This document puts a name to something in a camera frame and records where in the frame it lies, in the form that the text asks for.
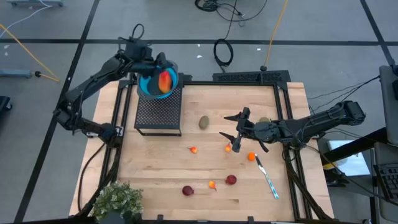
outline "kiwi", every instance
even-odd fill
[[[203,130],[206,129],[208,125],[209,125],[209,117],[202,116],[199,120],[199,128]]]
[[[260,118],[259,122],[271,122],[271,120],[267,117]]]

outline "yellow cable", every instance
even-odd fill
[[[39,65],[41,65],[44,69],[46,69],[51,75],[53,75],[55,78],[52,80],[56,82],[60,82],[59,78],[49,69],[47,66],[45,66],[39,59],[37,59],[18,39],[15,37],[12,33],[10,33],[2,24],[0,24],[0,27],[4,29],[8,35],[10,35]]]
[[[54,79],[53,77],[50,77],[50,76],[48,76],[48,75],[44,75],[44,74],[42,74],[42,73],[40,73],[40,76],[43,76],[44,78],[48,78],[48,79],[54,80],[54,81],[56,81],[56,82],[59,82],[59,80],[56,80],[56,79]]]
[[[286,5],[287,5],[287,2],[288,2],[288,1],[289,1],[289,0],[285,0],[285,4],[284,4],[284,6],[283,6],[283,8],[282,8],[282,10],[281,10],[281,12],[280,12],[280,14],[279,14],[279,18],[278,18],[278,21],[276,22],[274,31],[272,31],[272,36],[271,36],[271,40],[269,41],[267,57],[266,57],[266,61],[264,62],[264,66],[267,66],[269,54],[270,54],[270,52],[271,52],[272,41],[274,41],[274,36],[275,36],[276,30],[278,29],[280,20],[282,19],[282,16],[284,15],[285,8],[286,8]]]

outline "red onion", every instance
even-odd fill
[[[235,184],[236,183],[236,177],[234,175],[227,176],[226,180],[225,180],[225,183],[226,184],[230,184],[230,185]]]
[[[182,188],[182,193],[183,193],[185,196],[193,195],[193,189],[192,189],[190,186],[184,186],[184,187]]]

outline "black cable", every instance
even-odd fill
[[[97,187],[96,191],[91,196],[89,201],[85,204],[85,206],[81,209],[81,211],[75,215],[75,217],[87,217],[89,215],[91,209],[93,208],[93,204],[95,203],[95,200],[101,193],[101,190],[103,190],[103,188],[105,186],[107,186],[111,182],[111,179],[116,175],[116,164],[118,164],[118,162],[116,162],[116,161],[119,161],[119,160],[120,160],[120,156],[118,158],[115,156],[112,166],[111,166],[110,170],[108,171],[108,174],[104,178],[104,181]]]
[[[134,38],[134,33],[136,32],[136,29],[137,29],[137,27],[139,27],[139,26],[142,27],[141,35],[140,35],[139,37],[137,37],[137,38]],[[133,28],[133,30],[132,30],[131,38],[133,38],[133,39],[141,39],[141,37],[144,35],[144,32],[145,32],[144,25],[142,25],[142,24],[137,24],[137,25]]]
[[[308,104],[308,107],[310,108],[310,112],[312,112],[312,114],[315,114],[314,110],[312,109],[312,106]]]
[[[322,105],[320,105],[319,107],[315,108],[314,112],[317,111],[319,108],[321,108],[321,107],[323,107],[323,106],[329,105],[330,103],[332,103],[333,101],[337,100],[338,98],[340,98],[340,97],[342,97],[342,96],[344,96],[344,95],[347,95],[348,93],[351,93],[353,90],[354,90],[354,89],[352,89],[352,90],[350,90],[350,91],[347,91],[346,93],[343,93],[343,94],[341,94],[341,95],[339,95],[339,96],[337,96],[337,97],[334,97],[334,98],[333,98],[332,100],[330,100],[329,102],[327,102],[327,103],[325,103],[325,104],[322,104]]]
[[[88,159],[88,161],[86,162],[85,166],[83,167],[83,170],[81,170],[81,174],[80,174],[80,180],[79,180],[79,189],[77,191],[77,208],[79,209],[79,212],[81,212],[81,207],[80,207],[80,194],[81,194],[81,186],[83,183],[83,175],[85,174],[85,171],[87,169],[88,164],[91,162],[91,160],[94,159],[94,157],[100,152],[100,150],[102,148],[104,148],[105,143],[103,143],[101,145],[101,147],[99,147],[99,149]]]
[[[372,79],[370,79],[370,80],[368,80],[368,81],[362,83],[360,86],[355,87],[355,88],[353,88],[353,89],[347,91],[346,93],[343,93],[343,94],[341,94],[341,95],[339,95],[339,96],[333,98],[331,101],[329,101],[329,102],[327,102],[327,103],[325,103],[325,104],[322,104],[322,105],[318,106],[314,111],[316,111],[316,110],[318,110],[319,108],[321,108],[321,107],[323,107],[323,106],[326,106],[326,105],[330,104],[331,102],[337,100],[338,98],[340,98],[340,97],[342,97],[342,96],[348,94],[348,96],[346,96],[343,100],[341,100],[341,102],[344,101],[345,99],[347,99],[347,97],[349,97],[351,94],[353,94],[356,90],[358,90],[358,89],[361,88],[362,86],[364,86],[364,85],[368,84],[369,82],[371,82],[371,81],[373,81],[373,80],[376,80],[376,79],[378,79],[378,78],[380,78],[380,76],[374,77],[374,78],[372,78]]]
[[[237,15],[237,16],[240,18],[240,20],[239,20],[239,22],[238,22],[238,25],[239,25],[240,27],[244,27],[244,25],[245,25],[245,23],[246,23],[246,21],[244,21],[244,19],[243,19],[243,15],[244,15],[244,14],[242,14],[242,12],[239,12],[236,8],[235,8],[236,12],[234,12],[233,10],[231,10],[231,9],[229,9],[229,8],[227,8],[227,7],[224,7],[224,5],[231,6],[231,7],[233,8],[232,5],[223,3],[223,4],[220,4],[220,5],[218,6],[218,9],[226,9],[226,10],[228,10],[229,12],[232,12],[233,14]]]
[[[298,143],[300,144],[300,146],[297,147],[296,149],[292,149],[292,150],[293,150],[293,151],[300,151],[301,148],[302,148],[302,146],[303,146],[303,142],[300,141],[300,139],[297,137],[297,135],[294,134],[289,128],[285,128],[285,127],[280,126],[280,125],[277,125],[277,127],[278,127],[278,128],[282,128],[282,129],[288,131],[288,132],[293,136],[293,138],[295,138],[295,139],[298,141]],[[282,159],[283,159],[284,161],[286,161],[285,151],[286,151],[286,147],[284,147],[284,149],[282,150]],[[292,162],[292,161],[295,160],[296,158],[297,158],[297,155],[294,155],[294,157],[293,157],[289,162]]]
[[[217,0],[209,0],[208,2],[210,2],[209,4],[204,3],[203,6],[199,6],[199,2],[200,0],[195,0],[195,6],[205,12],[214,12],[217,10]]]
[[[240,19],[240,20],[233,20],[233,18],[231,18],[231,19],[227,19],[227,18],[225,18],[225,17],[223,17],[219,12],[218,12],[218,8],[217,8],[217,13],[218,13],[218,15],[220,15],[221,16],[221,18],[223,18],[223,19],[225,19],[226,21],[230,21],[230,22],[242,22],[242,21],[249,21],[249,20],[251,20],[251,19],[253,19],[253,18],[255,18],[256,16],[258,16],[261,12],[262,12],[262,10],[265,8],[265,6],[266,6],[266,4],[267,4],[267,2],[268,2],[268,0],[266,0],[265,2],[264,2],[264,5],[261,7],[261,9],[260,9],[260,11],[257,13],[257,14],[255,14],[254,16],[252,16],[252,17],[250,17],[250,18],[247,18],[247,19]]]
[[[76,133],[76,124],[77,124],[77,121],[79,120],[79,118],[81,117],[81,107],[83,106],[83,95],[85,94],[86,89],[87,89],[87,86],[81,91],[79,109],[78,109],[77,115],[75,116],[75,121],[73,122],[72,136],[75,135],[75,133]]]
[[[379,75],[378,77],[374,77],[374,78],[372,78],[371,80],[369,80],[369,81],[363,83],[362,85],[356,87],[356,89],[355,89],[354,91],[352,91],[348,96],[344,97],[344,99],[342,99],[342,101],[344,101],[345,99],[347,99],[349,96],[351,96],[351,94],[355,93],[355,91],[358,90],[359,88],[361,88],[362,86],[364,86],[364,85],[368,84],[369,82],[371,82],[371,81],[373,81],[373,80],[376,80],[376,79],[378,79],[378,78],[380,78],[380,75]]]
[[[355,87],[357,87],[358,85],[363,84],[363,83],[365,83],[365,82],[357,83],[357,84],[355,84],[355,85],[347,86],[346,88],[341,89],[341,90],[332,91],[332,92],[330,92],[330,93],[325,93],[325,94],[322,94],[322,95],[319,95],[319,96],[315,96],[315,97],[311,97],[311,98],[307,98],[307,99],[308,99],[308,100],[314,100],[314,99],[317,99],[317,98],[319,98],[319,97],[328,96],[328,95],[330,95],[330,94],[334,94],[334,93],[338,93],[338,92],[340,92],[340,91],[344,91],[344,90],[346,90],[346,89],[348,89],[348,88],[352,88],[352,87],[355,88]]]
[[[307,125],[311,122],[311,120],[309,119],[303,126],[303,128],[301,129],[301,141],[304,141],[304,131],[305,128],[307,127]]]
[[[235,0],[235,4],[234,4],[234,6],[233,6],[233,7],[234,7],[234,11],[235,11],[235,7],[236,7],[236,3],[237,3],[237,2],[238,2],[238,0]],[[226,38],[227,38],[228,35],[229,35],[229,31],[231,30],[231,25],[232,25],[232,19],[233,19],[233,17],[234,17],[234,13],[232,13],[231,22],[229,22],[228,32],[226,33],[225,38],[224,38],[224,39],[218,39],[218,40],[214,43],[214,47],[213,47],[214,58],[215,58],[215,60],[216,60],[216,62],[217,62],[217,64],[218,64],[218,66],[220,66],[220,69],[223,71],[223,73],[225,73],[225,70],[224,70],[223,67],[227,67],[228,65],[230,65],[231,62],[232,62],[232,60],[234,59],[234,49],[232,48],[231,44],[229,44],[228,41],[226,41]],[[226,46],[228,47],[229,52],[230,52],[230,54],[231,54],[231,57],[229,58],[229,60],[228,60],[227,62],[221,61],[221,60],[218,58],[218,56],[217,56],[217,45],[218,45],[220,42],[226,44]]]
[[[357,183],[356,181],[353,181],[353,180],[347,178],[346,174],[345,174],[344,172],[342,172],[339,168],[337,168],[337,166],[335,166],[332,162],[330,162],[330,161],[328,160],[328,158],[326,158],[326,156],[325,156],[321,151],[319,151],[318,149],[315,149],[314,147],[309,146],[309,145],[307,145],[307,147],[310,147],[310,148],[312,148],[313,150],[315,150],[317,153],[319,153],[319,155],[321,155],[321,156],[324,158],[324,160],[326,160],[329,164],[331,164],[334,168],[336,168],[337,171],[340,172],[340,173],[342,174],[342,176],[345,177],[346,180],[348,180],[348,181],[352,182],[353,184],[357,185],[358,187],[362,188],[362,189],[363,189],[364,191],[366,191],[367,193],[373,195],[373,197],[378,197],[379,199],[384,200],[384,201],[387,202],[387,203],[390,203],[390,204],[393,204],[393,205],[395,205],[395,206],[398,206],[398,203],[392,202],[392,201],[386,199],[385,197],[383,197],[383,196],[381,196],[381,195],[375,194],[374,192],[371,192],[370,190],[366,189],[365,187],[363,187],[362,185],[360,185],[360,184]]]
[[[367,139],[367,140],[370,140],[370,141],[378,142],[378,141],[376,141],[374,139],[367,138],[367,137],[364,137],[364,136],[360,136],[358,134],[355,134],[355,133],[352,133],[352,132],[349,132],[349,131],[346,131],[346,130],[343,130],[343,129],[340,129],[340,128],[333,128],[333,129],[337,129],[337,131],[328,131],[328,132],[326,132],[326,134],[329,134],[329,133],[341,133],[341,134],[345,134],[347,136],[351,136],[353,138],[364,138],[364,139]],[[398,147],[398,146],[396,146],[394,144],[391,144],[391,143],[388,143],[388,145],[394,146],[394,147]]]

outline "small orange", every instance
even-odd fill
[[[231,152],[231,146],[229,145],[229,143],[228,143],[228,145],[225,146],[225,151]]]
[[[194,154],[198,153],[198,148],[197,147],[191,147],[191,148],[189,148],[189,150],[191,150],[191,152],[194,153]]]
[[[256,159],[256,154],[255,154],[254,152],[250,152],[250,153],[248,154],[248,159],[249,159],[250,161],[254,161],[254,160]]]
[[[216,183],[215,183],[214,181],[209,181],[209,188],[215,189],[215,190],[217,191],[217,189],[216,189]]]

